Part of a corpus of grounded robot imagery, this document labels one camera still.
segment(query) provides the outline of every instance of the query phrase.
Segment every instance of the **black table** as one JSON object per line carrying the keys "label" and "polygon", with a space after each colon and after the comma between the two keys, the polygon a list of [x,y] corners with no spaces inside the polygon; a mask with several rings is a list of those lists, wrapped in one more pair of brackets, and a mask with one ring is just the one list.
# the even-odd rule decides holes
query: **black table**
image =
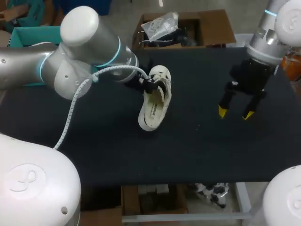
{"label": "black table", "polygon": [[[140,129],[142,95],[101,80],[78,100],[60,151],[71,159],[84,185],[269,181],[301,164],[301,108],[280,72],[267,84],[268,96],[247,121],[250,100],[236,96],[223,120],[218,102],[244,48],[137,52],[169,68],[173,98],[162,125]],[[53,147],[70,101],[47,87],[10,90],[0,105],[0,131]]]}

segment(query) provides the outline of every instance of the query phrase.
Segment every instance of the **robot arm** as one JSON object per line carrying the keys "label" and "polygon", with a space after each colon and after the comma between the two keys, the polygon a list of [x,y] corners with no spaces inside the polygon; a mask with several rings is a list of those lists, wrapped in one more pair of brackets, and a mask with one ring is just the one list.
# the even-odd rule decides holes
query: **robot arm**
{"label": "robot arm", "polygon": [[292,45],[301,45],[301,3],[299,0],[270,0],[259,26],[247,45],[248,60],[235,65],[230,71],[234,79],[225,86],[225,94],[219,102],[219,114],[223,118],[236,93],[252,97],[242,117],[247,120],[257,109],[267,92],[264,90],[271,75]]}
{"label": "robot arm", "polygon": [[[77,7],[64,18],[60,28],[63,42],[40,43],[26,48],[2,48],[0,51],[0,90],[33,82],[44,82],[60,96],[72,99],[79,85],[91,78],[92,66],[126,65],[131,69],[115,69],[107,76],[128,82],[136,74],[139,62],[90,7]],[[86,84],[79,97],[90,88]]]}

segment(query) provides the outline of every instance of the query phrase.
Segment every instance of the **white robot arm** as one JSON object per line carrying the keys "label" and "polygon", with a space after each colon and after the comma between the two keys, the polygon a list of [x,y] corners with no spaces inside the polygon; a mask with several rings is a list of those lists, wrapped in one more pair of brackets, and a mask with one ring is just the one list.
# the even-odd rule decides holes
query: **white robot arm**
{"label": "white robot arm", "polygon": [[[300,20],[300,0],[270,1],[248,46],[256,65],[275,66],[290,45],[301,46]],[[78,95],[88,92],[91,65],[104,68],[103,72],[108,65],[123,65],[109,75],[120,82],[131,80],[139,71],[137,57],[89,7],[75,8],[66,15],[61,37],[59,48],[42,43],[22,52],[1,49],[0,90],[43,81],[72,99],[84,81]],[[20,57],[26,51],[27,57]],[[79,200],[79,175],[67,157],[55,149],[0,134],[1,226],[77,226]]]}

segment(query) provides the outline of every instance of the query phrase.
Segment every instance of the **cardboard box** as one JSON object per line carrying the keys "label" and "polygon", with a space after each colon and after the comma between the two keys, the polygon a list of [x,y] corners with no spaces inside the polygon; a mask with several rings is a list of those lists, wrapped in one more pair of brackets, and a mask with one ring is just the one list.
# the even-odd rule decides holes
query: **cardboard box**
{"label": "cardboard box", "polygon": [[[133,50],[157,48],[145,47],[143,45],[143,33],[141,33],[143,29],[141,25],[162,15],[164,15],[164,13],[143,14],[141,16],[133,34]],[[182,47],[183,49],[223,47],[225,44],[236,42],[228,16],[226,11],[223,9],[204,12],[179,13],[178,22],[178,27],[185,27],[187,36],[197,42],[197,46]]]}
{"label": "cardboard box", "polygon": [[[123,188],[120,188],[120,196],[110,193],[111,189],[99,194],[95,189],[85,188],[82,191],[82,208],[84,210],[80,214],[81,226],[122,226],[122,212],[123,212]],[[108,203],[108,208],[101,210],[94,210],[103,208],[105,200]]]}
{"label": "cardboard box", "polygon": [[[169,198],[172,199],[173,208],[167,211],[150,211],[144,214],[181,214],[187,212],[187,203],[183,185],[170,185]],[[142,208],[140,206],[141,196],[138,194],[138,186],[123,187],[123,207],[125,215],[140,215]]]}

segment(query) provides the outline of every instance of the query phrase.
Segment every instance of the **cable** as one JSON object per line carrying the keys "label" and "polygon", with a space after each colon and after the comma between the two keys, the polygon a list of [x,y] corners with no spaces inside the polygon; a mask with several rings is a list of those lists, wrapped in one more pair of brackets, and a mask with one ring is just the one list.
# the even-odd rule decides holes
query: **cable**
{"label": "cable", "polygon": [[88,78],[86,80],[84,80],[80,86],[77,88],[76,92],[74,93],[74,96],[73,96],[73,99],[72,99],[72,102],[71,102],[71,105],[70,105],[70,108],[69,108],[69,112],[68,112],[68,116],[67,116],[67,120],[66,120],[66,123],[65,123],[65,126],[64,126],[64,129],[63,129],[63,132],[61,134],[61,137],[60,139],[58,140],[57,144],[55,145],[55,147],[53,149],[57,150],[62,142],[64,141],[65,139],[65,136],[67,134],[67,131],[68,131],[68,128],[69,128],[69,125],[70,125],[70,122],[71,122],[71,118],[72,118],[72,115],[73,115],[73,110],[74,110],[74,107],[75,107],[75,104],[76,104],[76,101],[78,99],[78,96],[81,92],[81,90],[83,89],[83,87],[92,79],[93,81],[98,81],[98,76],[100,74],[103,74],[105,72],[109,72],[109,71],[113,71],[113,70],[116,70],[116,69],[134,69],[134,70],[137,70],[141,73],[141,75],[143,76],[144,79],[147,79],[149,80],[149,77],[147,76],[147,74],[145,73],[144,70],[142,70],[141,68],[139,67],[136,67],[136,66],[129,66],[129,65],[117,65],[117,66],[111,66],[111,67],[106,67],[104,69],[101,69],[97,72],[95,72],[94,74],[91,75],[91,78]]}

